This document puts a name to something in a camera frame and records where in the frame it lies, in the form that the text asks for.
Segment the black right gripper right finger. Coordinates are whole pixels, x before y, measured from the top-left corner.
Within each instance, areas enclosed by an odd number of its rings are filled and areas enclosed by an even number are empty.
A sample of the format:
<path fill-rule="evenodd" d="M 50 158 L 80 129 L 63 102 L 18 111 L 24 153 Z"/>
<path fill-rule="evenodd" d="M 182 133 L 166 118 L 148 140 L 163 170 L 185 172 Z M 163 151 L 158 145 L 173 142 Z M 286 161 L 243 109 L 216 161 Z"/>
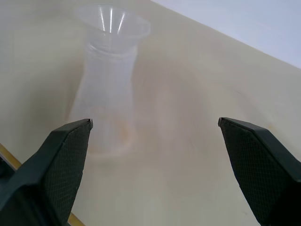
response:
<path fill-rule="evenodd" d="M 218 121 L 239 187 L 260 226 L 301 226 L 301 162 L 267 129 Z"/>

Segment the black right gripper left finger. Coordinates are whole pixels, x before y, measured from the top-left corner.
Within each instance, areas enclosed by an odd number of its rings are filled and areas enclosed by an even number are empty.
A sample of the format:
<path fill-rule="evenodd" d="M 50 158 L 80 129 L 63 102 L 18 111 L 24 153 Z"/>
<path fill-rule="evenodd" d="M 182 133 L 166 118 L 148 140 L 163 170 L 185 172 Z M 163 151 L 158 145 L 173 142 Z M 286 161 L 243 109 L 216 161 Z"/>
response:
<path fill-rule="evenodd" d="M 71 226 L 93 123 L 53 130 L 24 163 L 0 144 L 0 226 Z"/>

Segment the small clear conical flask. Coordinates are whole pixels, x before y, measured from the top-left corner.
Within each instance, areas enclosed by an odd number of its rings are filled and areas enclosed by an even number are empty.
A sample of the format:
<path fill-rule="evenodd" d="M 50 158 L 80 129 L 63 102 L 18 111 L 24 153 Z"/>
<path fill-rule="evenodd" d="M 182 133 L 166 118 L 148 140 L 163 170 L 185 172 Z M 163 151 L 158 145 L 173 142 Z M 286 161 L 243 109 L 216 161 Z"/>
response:
<path fill-rule="evenodd" d="M 93 128 L 88 142 L 90 158 L 126 154 L 135 138 L 132 74 L 137 47 L 110 53 L 85 49 L 84 74 L 68 120 L 89 118 Z"/>

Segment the clear plastic funnel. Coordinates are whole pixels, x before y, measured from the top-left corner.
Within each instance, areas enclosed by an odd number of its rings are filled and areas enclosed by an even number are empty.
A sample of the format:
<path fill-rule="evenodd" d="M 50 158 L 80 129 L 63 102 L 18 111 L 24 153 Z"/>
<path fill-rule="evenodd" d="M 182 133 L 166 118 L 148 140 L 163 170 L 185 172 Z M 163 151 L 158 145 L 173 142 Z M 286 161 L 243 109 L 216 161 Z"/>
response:
<path fill-rule="evenodd" d="M 151 30 L 147 20 L 115 6 L 89 4 L 76 8 L 74 14 L 84 25 L 88 45 L 97 51 L 127 53 Z"/>

